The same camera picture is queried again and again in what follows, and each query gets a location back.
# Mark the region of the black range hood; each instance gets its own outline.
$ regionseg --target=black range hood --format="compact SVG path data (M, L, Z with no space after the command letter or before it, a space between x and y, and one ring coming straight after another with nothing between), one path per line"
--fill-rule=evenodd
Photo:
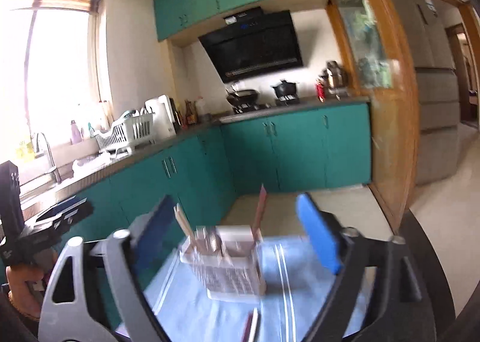
M231 24L199 40L224 83L303 66L288 10Z

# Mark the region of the refrigerator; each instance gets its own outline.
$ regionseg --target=refrigerator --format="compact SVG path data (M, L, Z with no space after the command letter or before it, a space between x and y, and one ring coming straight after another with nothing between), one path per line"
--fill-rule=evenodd
M392 0L410 46L418 85L420 140L417 185L454 174L458 166L458 81L443 23L432 0Z

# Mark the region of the faucet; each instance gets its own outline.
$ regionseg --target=faucet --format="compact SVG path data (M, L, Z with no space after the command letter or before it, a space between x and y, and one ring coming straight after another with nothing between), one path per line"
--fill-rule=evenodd
M52 176L52 179L55 181L56 184L60 184L62 181L62 177L60 177L60 172L58 168L55 166L55 163L53 161L53 156L52 156L52 150L50 149L50 144L49 141L47 141L47 137L43 132L37 132L37 135L35 136L35 153L40 153L40 146L38 144L38 137L42 135L43 139L46 144L46 150L49 154L49 164L50 168L45 172L45 174L50 174Z

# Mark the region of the doorway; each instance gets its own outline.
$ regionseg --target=doorway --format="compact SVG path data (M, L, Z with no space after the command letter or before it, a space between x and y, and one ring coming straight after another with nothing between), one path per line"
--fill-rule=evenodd
M446 28L445 31L457 73L460 120L462 123L478 129L478 81L472 51L465 35L465 27L463 24L457 24Z

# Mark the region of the black pot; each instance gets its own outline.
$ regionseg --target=black pot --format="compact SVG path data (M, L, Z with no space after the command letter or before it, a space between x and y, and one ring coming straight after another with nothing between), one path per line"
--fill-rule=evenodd
M290 95L295 96L297 94L297 84L282 79L279 85L273 87L273 90L275 90L278 98Z
M229 95L226 97L231 106L253 105L257 98L258 92L253 89L229 92Z

